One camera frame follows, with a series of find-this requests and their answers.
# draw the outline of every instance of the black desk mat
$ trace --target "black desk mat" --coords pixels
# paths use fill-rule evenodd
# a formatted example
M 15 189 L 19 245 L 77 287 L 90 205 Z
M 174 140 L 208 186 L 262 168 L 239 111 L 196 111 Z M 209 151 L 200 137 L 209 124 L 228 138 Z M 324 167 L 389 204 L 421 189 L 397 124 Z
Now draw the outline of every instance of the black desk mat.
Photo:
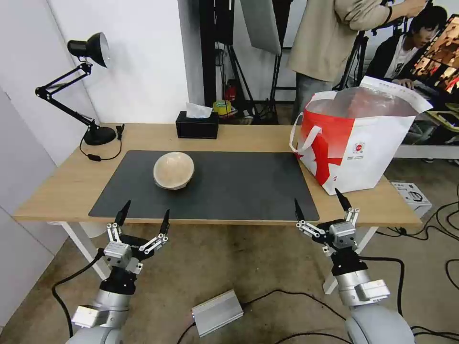
M 180 190 L 165 190 L 153 166 L 166 151 L 130 150 L 99 196 L 89 216 L 115 217 L 131 199 L 128 218 L 280 220 L 295 218 L 294 198 L 307 220 L 319 216 L 292 153 L 187 151 L 195 173 Z

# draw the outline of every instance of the wooden table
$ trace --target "wooden table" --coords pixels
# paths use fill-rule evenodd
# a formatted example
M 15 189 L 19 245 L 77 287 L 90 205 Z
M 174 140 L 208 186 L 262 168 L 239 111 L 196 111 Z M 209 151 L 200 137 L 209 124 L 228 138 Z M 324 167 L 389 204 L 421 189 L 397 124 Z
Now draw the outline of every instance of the wooden table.
M 89 211 L 115 172 L 118 164 L 129 150 L 151 151 L 250 151 L 289 152 L 290 126 L 233 126 L 221 125 L 217 140 L 178 139 L 173 124 L 127 124 L 123 134 L 123 147 L 119 157 L 103 162 L 90 161 L 76 149 L 56 169 L 34 195 L 14 214 L 20 221 L 59 222 L 68 232 L 88 260 L 96 253 L 94 245 L 79 222 L 111 222 L 113 218 L 90 217 Z M 102 157 L 113 156 L 119 148 L 115 140 L 104 146 L 84 146 L 87 153 Z M 343 210 L 336 196 L 329 196 L 314 177 L 302 166 L 305 181 L 314 203 L 325 222 L 343 217 Z M 403 226 L 416 230 L 421 221 L 404 202 L 385 177 L 376 188 L 347 193 L 351 204 L 360 208 L 358 225 L 370 227 L 361 239 L 363 249 L 379 226 Z M 126 223 L 160 223 L 162 219 L 127 218 Z M 234 220 L 183 220 L 171 219 L 171 224 L 236 224 L 236 225 L 294 225 L 293 221 L 234 221 Z M 104 262 L 95 266 L 101 278 L 106 278 L 109 269 Z

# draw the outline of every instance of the tissue box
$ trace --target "tissue box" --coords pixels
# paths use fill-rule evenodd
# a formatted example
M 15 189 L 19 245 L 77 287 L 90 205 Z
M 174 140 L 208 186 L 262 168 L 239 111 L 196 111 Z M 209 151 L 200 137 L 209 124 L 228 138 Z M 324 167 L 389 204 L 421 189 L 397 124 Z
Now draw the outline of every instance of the tissue box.
M 432 208 L 432 203 L 413 183 L 392 182 L 392 185 L 397 189 L 398 193 L 405 199 L 405 202 L 408 203 L 419 218 Z
M 181 139 L 216 139 L 219 132 L 219 116 L 212 111 L 209 118 L 188 118 L 180 111 L 177 120 L 177 136 Z

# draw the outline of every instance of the person's hand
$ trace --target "person's hand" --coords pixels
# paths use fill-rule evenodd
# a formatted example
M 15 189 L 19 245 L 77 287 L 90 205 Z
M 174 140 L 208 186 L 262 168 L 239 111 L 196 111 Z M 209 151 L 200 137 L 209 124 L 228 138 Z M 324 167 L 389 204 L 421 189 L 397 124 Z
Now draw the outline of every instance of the person's hand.
M 407 87 L 409 89 L 414 89 L 415 88 L 415 85 L 413 84 L 413 81 L 410 80 L 410 79 L 394 79 L 394 80 L 392 80 L 392 82 L 394 84 L 397 84 L 397 85 L 400 85 L 400 86 L 404 86 L 404 87 Z
M 403 3 L 406 6 L 405 17 L 413 18 L 417 16 L 426 6 L 427 0 L 405 0 Z

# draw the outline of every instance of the black tissue box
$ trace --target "black tissue box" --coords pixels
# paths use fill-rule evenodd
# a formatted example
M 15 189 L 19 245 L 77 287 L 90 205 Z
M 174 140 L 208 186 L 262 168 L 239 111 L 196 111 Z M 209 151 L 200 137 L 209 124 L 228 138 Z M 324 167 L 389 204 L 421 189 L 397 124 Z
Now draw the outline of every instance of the black tissue box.
M 219 132 L 219 116 L 212 111 L 209 118 L 188 118 L 180 111 L 177 120 L 177 136 L 181 139 L 216 139 Z

